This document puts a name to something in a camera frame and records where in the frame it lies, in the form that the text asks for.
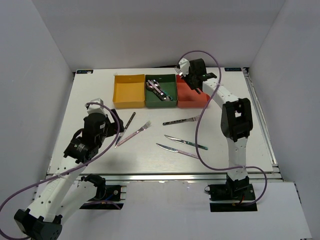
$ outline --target white tabletop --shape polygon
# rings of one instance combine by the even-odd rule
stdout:
[[[207,68],[207,71],[219,74],[217,68]],[[66,112],[60,133],[54,148],[50,174],[57,171],[63,152],[68,146],[74,133],[83,128],[84,117],[87,116],[85,103],[101,98],[108,107],[113,107],[114,74],[175,74],[173,68],[139,68],[139,69],[95,69],[93,74],[76,74],[68,100]],[[239,98],[248,98],[252,101],[246,80],[242,72],[225,72],[222,69],[223,85]],[[196,153],[194,147],[173,142],[164,134],[187,140],[195,141],[196,122],[186,122],[163,126],[163,122],[185,119],[197,116],[200,108],[137,108],[117,109],[124,125],[131,114],[136,115],[126,131],[124,138],[139,129],[147,121],[152,126],[138,134],[120,147],[112,147],[105,155],[90,164],[83,173],[85,174],[161,174],[161,173],[207,173],[211,170],[204,167],[199,160],[179,153],[166,151],[156,146],[156,143],[180,149],[189,153]],[[222,111],[212,101],[205,112],[199,128],[198,143],[207,146],[209,150],[200,150],[202,159],[215,168],[228,166],[227,140],[220,128]],[[248,166],[257,166],[264,171],[272,172],[271,156],[267,143],[260,129],[257,114],[252,106],[253,130],[247,142],[246,162]],[[106,138],[101,149],[107,147],[114,137]]]
[[[78,210],[59,239],[299,240],[311,238],[295,185],[271,182],[254,212],[210,212],[205,182],[133,182],[121,210]],[[259,195],[263,183],[253,183]]]

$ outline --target cardboard tray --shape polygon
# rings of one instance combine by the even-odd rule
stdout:
[[[166,91],[172,101],[161,101],[153,92],[145,90],[145,105],[148,108],[172,108],[177,106],[177,83],[175,74],[145,75],[145,81],[157,80],[161,89]]]
[[[203,108],[210,98],[204,92],[198,94],[195,90],[191,90],[179,75],[176,75],[176,88],[179,108]]]
[[[145,75],[116,75],[112,101],[117,109],[143,108],[145,106]]]

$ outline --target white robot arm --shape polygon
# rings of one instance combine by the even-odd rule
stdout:
[[[182,58],[176,71],[188,86],[198,93],[200,89],[211,96],[217,87],[217,76],[207,73],[202,59],[188,61]],[[228,144],[229,167],[243,166],[227,171],[226,187],[229,189],[230,197],[236,198],[249,186],[245,166],[247,141],[253,128],[251,104],[249,99],[238,98],[223,85],[219,86],[213,100],[222,110],[221,130]]]
[[[103,104],[100,98],[91,102]],[[111,110],[120,123],[120,132],[124,131],[123,121],[117,112]],[[64,151],[56,175],[59,178],[49,181],[45,189],[26,210],[19,209],[14,215],[20,230],[34,240],[55,240],[59,237],[63,224],[83,203],[105,191],[104,178],[90,174],[68,196],[67,192],[86,168],[85,166],[65,175],[62,173],[79,167],[90,161],[102,146],[105,138],[113,136],[118,125],[111,123],[102,106],[87,106],[88,116],[84,118],[84,128],[78,130]]]

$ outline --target orange box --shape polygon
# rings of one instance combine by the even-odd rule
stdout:
[[[179,75],[176,75],[176,88],[179,108],[203,108],[210,98],[204,92],[198,94],[195,90],[191,90]]]
[[[116,75],[112,101],[117,109],[143,108],[145,106],[145,75]]]

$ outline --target green box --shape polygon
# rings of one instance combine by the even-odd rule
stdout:
[[[145,106],[148,108],[172,108],[177,106],[177,82],[175,74],[145,75],[145,81],[157,80],[162,90],[166,91],[172,101],[161,101],[152,91],[145,89]]]

